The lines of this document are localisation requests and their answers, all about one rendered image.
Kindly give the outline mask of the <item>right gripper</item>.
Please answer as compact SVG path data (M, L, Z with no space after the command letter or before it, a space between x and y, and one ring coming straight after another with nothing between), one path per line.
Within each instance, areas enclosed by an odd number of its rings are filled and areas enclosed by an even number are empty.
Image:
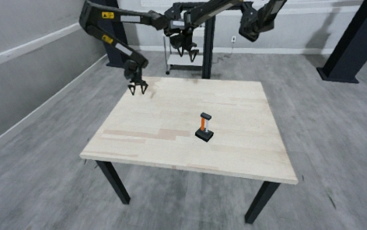
M134 95L135 94L135 90L136 90L136 86L141 86L141 90L142 90L142 94L144 95L145 94L145 90L148 88L148 84L146 83L145 80L142 80L142 79L137 79L137 80L132 80L130 81L130 83L134 83L134 85L128 85L128 88L130 89L131 91L131 94ZM137 84L137 85L136 85ZM144 89L144 92L143 92L143 86L145 86L145 89ZM133 92L131 90L131 88L133 88Z

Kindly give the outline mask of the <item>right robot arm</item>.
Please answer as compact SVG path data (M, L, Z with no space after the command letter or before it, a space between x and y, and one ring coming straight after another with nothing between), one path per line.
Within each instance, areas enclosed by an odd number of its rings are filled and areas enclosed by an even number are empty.
M91 1L85 0L79 17L79 25L85 30L87 34L91 34L97 40L103 41L105 44L108 44L115 50L120 51L122 54L136 61L134 63L134 61L127 60L124 63L124 77L127 80L131 79L132 81L142 79L142 68L145 69L147 67L149 60L146 57L141 56L137 51L135 51L122 41L118 40L116 37L108 33L100 26L98 26L97 20L110 20L123 23L137 23L146 26L154 26L157 31L164 28L164 34L168 35L170 33L169 21L178 20L178 18L176 14L170 17L166 14L158 14L153 10L149 10L148 12L136 12L126 9L118 9L114 7L98 5L96 3L92 3Z

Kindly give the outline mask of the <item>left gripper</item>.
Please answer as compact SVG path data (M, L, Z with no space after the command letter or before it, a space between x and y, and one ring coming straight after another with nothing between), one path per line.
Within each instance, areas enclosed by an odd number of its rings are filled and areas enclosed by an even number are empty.
M191 63L193 63L194 62L194 59L196 58L196 56L197 56L197 54L198 54L198 52L199 52L199 50L197 49L193 49L193 50L191 50L192 49L192 47L196 47L197 46L197 44L196 43L194 43L194 42L192 42L192 39L193 39L193 33L192 34L189 34L189 35L191 35L191 45L189 45L189 46L184 46L183 44L181 44L179 47L178 47L178 49L177 49L177 51L178 51L178 53L179 53L179 55L180 55L180 57L183 57L183 54L184 54L184 50L186 50L186 51L188 51L189 52L189 56L190 56L190 62ZM180 47L182 47L182 53L180 53ZM193 60L192 60L192 55L193 55L193 53L194 53L194 57L193 57Z

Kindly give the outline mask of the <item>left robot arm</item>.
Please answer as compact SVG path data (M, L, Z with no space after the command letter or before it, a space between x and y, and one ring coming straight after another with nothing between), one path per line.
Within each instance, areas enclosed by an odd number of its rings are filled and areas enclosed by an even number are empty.
M191 45L191 35L189 34L192 34L206 20L242 1L244 0L209 0L203 5L187 10L183 14L183 19L169 21L170 34L178 33L170 37L171 46L176 50L181 44ZM274 29L274 20L287 1L269 0L257 10L256 19L245 18L241 32L253 40L257 40L260 33Z

